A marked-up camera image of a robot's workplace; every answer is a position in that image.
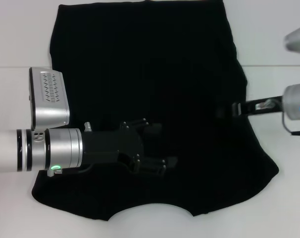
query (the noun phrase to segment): white background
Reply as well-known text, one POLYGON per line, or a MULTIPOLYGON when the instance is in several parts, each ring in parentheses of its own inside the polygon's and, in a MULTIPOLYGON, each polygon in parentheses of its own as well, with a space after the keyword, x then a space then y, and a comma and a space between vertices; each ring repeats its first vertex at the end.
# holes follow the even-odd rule
MULTIPOLYGON (((30 128, 28 68, 50 67, 49 42, 59 4, 89 0, 0 0, 0 129, 30 128)), ((300 55, 283 37, 300 27, 300 0, 224 0, 249 81, 248 98, 278 96, 300 83, 300 55)), ((254 198, 192 217, 178 207, 151 204, 94 221, 35 201, 37 173, 0 174, 0 238, 300 238, 300 138, 281 115, 250 118, 280 173, 254 198)), ((287 122, 300 129, 300 121, 287 122)))

